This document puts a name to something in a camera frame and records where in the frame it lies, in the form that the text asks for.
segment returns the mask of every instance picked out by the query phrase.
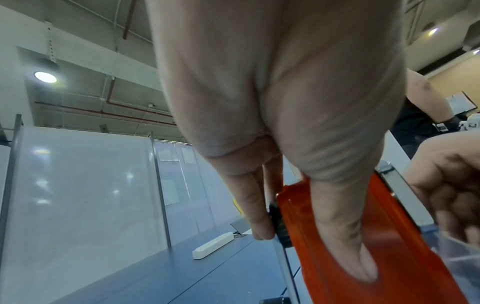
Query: orange tray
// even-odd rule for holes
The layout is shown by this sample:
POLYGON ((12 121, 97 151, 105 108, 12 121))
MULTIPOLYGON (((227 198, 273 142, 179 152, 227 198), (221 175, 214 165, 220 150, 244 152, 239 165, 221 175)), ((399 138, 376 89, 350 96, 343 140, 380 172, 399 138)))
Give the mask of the orange tray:
POLYGON ((378 267, 378 280, 371 284, 350 277, 322 243, 309 181, 286 186, 277 201, 314 304, 468 304, 440 257, 425 244, 376 173, 370 179, 361 228, 378 267))

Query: person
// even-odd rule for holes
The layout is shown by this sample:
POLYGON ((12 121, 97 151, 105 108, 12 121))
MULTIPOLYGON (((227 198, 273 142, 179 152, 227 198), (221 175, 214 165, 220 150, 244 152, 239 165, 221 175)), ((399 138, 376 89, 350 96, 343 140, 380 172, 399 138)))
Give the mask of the person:
POLYGON ((253 236, 275 235, 266 201, 283 187, 284 154, 311 180, 315 223, 333 257, 353 277, 376 280, 360 222, 405 96, 403 1, 146 4, 168 106, 253 236))
POLYGON ((480 248, 480 130, 427 139, 403 175, 444 234, 480 248))
POLYGON ((407 69, 405 102, 390 131, 410 159, 425 139, 458 131, 460 121, 427 78, 407 69))

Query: ceiling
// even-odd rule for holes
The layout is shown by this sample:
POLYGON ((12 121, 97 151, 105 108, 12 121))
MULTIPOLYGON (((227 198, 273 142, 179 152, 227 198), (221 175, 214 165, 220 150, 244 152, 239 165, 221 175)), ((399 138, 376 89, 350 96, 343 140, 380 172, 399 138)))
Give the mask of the ceiling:
MULTIPOLYGON (((39 21, 49 20, 74 36, 156 67, 145 0, 0 0, 0 5, 39 21)), ((404 14, 408 67, 419 70, 461 48, 479 11, 480 0, 408 1, 404 14), (432 28, 439 30, 428 37, 432 28)), ((18 53, 36 125, 95 132, 107 125, 111 133, 153 132, 155 138, 185 141, 168 117, 162 91, 121 78, 115 79, 111 90, 111 75, 62 60, 57 60, 62 78, 48 85, 33 77, 38 59, 45 55, 22 48, 18 53)))

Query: red plastic object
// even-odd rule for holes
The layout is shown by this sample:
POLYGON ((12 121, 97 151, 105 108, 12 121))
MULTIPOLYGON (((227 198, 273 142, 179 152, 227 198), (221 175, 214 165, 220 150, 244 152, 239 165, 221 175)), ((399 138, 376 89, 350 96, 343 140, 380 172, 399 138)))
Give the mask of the red plastic object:
POLYGON ((309 181, 286 186, 277 201, 314 304, 468 304, 377 174, 370 180, 362 220, 363 242, 378 267, 378 280, 371 284, 350 277, 322 243, 309 181))

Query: whiteboard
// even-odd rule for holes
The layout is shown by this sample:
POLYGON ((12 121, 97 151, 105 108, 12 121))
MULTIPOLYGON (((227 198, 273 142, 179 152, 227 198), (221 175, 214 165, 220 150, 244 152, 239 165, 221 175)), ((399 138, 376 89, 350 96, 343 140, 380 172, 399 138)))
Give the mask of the whiteboard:
POLYGON ((468 98, 465 92, 452 95, 446 100, 450 104, 454 115, 465 113, 477 108, 477 106, 470 100, 470 98, 468 98))

